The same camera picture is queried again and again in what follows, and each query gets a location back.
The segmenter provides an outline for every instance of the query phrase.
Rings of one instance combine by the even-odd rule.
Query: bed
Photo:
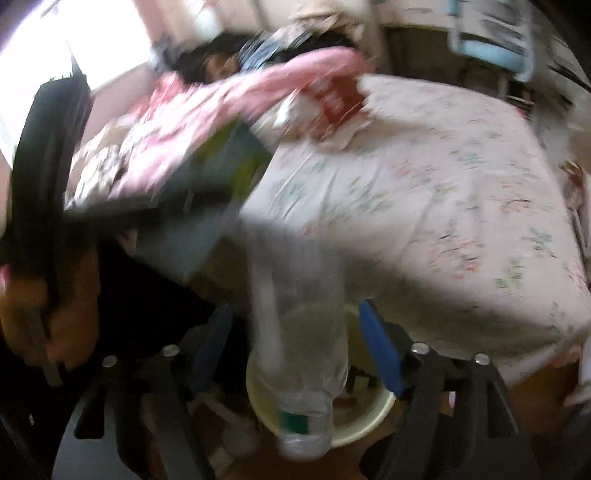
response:
[[[98,197],[154,191],[228,119],[256,120],[315,75],[363,74],[371,124],[338,153],[281,144],[240,221],[321,238],[343,253],[351,303],[373,298],[384,318],[442,354],[485,352],[516,384],[584,340],[591,325],[591,296],[557,180],[511,105],[370,71],[361,54],[336,47],[208,86],[164,77],[139,113],[81,149],[76,164],[86,162],[90,175],[78,181],[72,174],[71,186],[98,174],[106,179]],[[180,235],[181,243],[169,245],[186,267],[175,278],[188,283],[199,266],[217,294],[247,299],[233,223],[224,217],[190,227],[190,240]],[[209,255],[223,236],[230,241]],[[177,258],[179,245],[189,244],[190,264]],[[151,255],[144,260],[173,277],[171,262],[160,251]]]
[[[589,333],[591,296],[554,174],[511,105],[369,74],[374,121],[338,154],[283,144],[241,220],[343,252],[351,302],[371,297],[414,340],[486,352],[509,384]]]

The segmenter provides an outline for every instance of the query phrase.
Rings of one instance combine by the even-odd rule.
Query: pink blanket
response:
[[[188,151],[199,147],[219,127],[233,118],[256,121],[315,78],[371,71],[372,65],[361,53],[334,47],[210,85],[186,86],[176,73],[167,73],[151,97],[143,98],[130,112],[138,117],[138,124],[126,142],[126,173],[110,197],[154,190]]]

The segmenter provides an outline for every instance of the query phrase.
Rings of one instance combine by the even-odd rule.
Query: window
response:
[[[44,2],[0,52],[0,150],[14,149],[39,87],[72,62],[97,89],[148,60],[150,40],[133,0]]]

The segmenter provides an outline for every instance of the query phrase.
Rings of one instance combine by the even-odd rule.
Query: floral bedsheet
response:
[[[591,296],[557,180],[512,106],[366,75],[373,123],[342,152],[283,144],[243,222],[341,250],[352,301],[515,384],[585,338]]]

